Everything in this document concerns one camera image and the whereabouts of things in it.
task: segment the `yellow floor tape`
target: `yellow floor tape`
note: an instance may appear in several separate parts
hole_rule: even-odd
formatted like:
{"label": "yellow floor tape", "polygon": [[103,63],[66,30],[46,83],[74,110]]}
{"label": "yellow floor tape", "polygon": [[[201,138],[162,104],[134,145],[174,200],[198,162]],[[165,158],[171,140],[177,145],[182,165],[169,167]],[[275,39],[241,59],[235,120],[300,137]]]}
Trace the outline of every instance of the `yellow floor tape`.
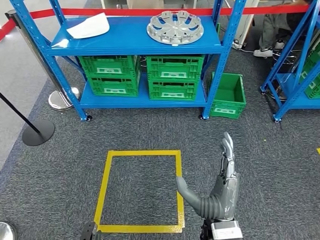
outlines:
{"label": "yellow floor tape", "polygon": [[134,150],[134,151],[109,151],[106,156],[101,187],[97,198],[94,214],[94,222],[97,231],[102,233],[182,233],[185,227],[183,199],[177,192],[177,225],[100,225],[101,214],[107,191],[108,179],[110,173],[112,157],[115,156],[175,156],[175,172],[177,177],[182,177],[181,152],[180,150]]}

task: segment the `caster wheel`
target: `caster wheel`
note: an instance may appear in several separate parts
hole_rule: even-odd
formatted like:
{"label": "caster wheel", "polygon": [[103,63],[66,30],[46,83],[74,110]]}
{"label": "caster wheel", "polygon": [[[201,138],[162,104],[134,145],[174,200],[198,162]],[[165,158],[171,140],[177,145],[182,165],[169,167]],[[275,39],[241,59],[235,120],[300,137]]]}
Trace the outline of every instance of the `caster wheel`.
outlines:
{"label": "caster wheel", "polygon": [[198,115],[198,119],[200,119],[200,120],[207,120],[207,119],[205,119],[203,116],[202,116],[202,114],[200,114],[200,115]]}
{"label": "caster wheel", "polygon": [[92,120],[92,116],[91,115],[88,115],[87,116],[87,122],[90,122]]}

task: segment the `sneaker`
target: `sneaker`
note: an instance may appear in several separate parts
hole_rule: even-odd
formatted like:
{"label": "sneaker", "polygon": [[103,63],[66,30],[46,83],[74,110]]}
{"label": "sneaker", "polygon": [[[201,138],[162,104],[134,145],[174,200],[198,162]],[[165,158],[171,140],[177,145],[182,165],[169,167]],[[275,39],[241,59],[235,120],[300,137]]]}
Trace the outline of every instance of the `sneaker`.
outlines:
{"label": "sneaker", "polygon": [[275,49],[283,49],[285,47],[285,43],[284,42],[275,42],[275,44],[274,45]]}
{"label": "sneaker", "polygon": [[264,49],[264,50],[254,50],[253,52],[253,55],[254,57],[259,57],[259,58],[269,58],[272,56],[272,50],[270,49]]}

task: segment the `stanchion base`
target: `stanchion base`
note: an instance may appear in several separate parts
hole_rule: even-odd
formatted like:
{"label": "stanchion base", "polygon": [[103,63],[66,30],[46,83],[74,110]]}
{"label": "stanchion base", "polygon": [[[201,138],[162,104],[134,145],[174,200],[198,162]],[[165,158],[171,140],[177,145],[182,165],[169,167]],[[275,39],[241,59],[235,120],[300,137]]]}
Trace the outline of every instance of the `stanchion base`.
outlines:
{"label": "stanchion base", "polygon": [[[79,98],[80,93],[79,93],[79,90],[78,90],[78,88],[72,87],[71,90],[72,93],[75,95],[77,99]],[[64,110],[68,110],[73,107],[73,105],[71,104],[70,100],[69,99],[67,100],[68,102],[63,101],[57,90],[51,93],[48,99],[48,101],[51,108],[54,110],[57,110],[57,111],[64,111]]]}
{"label": "stanchion base", "polygon": [[22,134],[22,141],[27,146],[33,147],[44,144],[54,133],[54,125],[48,120],[38,120],[32,124],[39,130],[41,134],[38,134],[30,126],[28,126]]}
{"label": "stanchion base", "polygon": [[8,223],[0,221],[0,240],[17,240],[16,230]]}

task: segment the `shelf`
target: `shelf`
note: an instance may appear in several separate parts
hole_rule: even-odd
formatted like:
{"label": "shelf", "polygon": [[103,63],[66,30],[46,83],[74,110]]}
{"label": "shelf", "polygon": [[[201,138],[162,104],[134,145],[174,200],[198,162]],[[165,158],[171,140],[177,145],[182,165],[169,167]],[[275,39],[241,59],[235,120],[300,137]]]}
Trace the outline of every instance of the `shelf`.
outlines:
{"label": "shelf", "polygon": [[200,82],[195,101],[150,100],[147,76],[141,74],[138,97],[96,96],[88,83],[85,84],[80,105],[83,109],[118,109],[118,108],[195,108],[207,105],[204,88]]}
{"label": "shelf", "polygon": [[201,16],[202,38],[186,45],[172,46],[155,41],[147,34],[149,16],[109,17],[110,29],[102,35],[73,39],[66,29],[84,21],[85,17],[67,18],[48,51],[51,56],[94,55],[166,55],[219,54],[223,49],[211,16]]}
{"label": "shelf", "polygon": [[[275,78],[281,85],[285,96],[290,96],[293,91],[294,75],[293,73],[278,73]],[[296,101],[289,107],[290,109],[320,109],[320,98],[309,99],[302,92]]]}

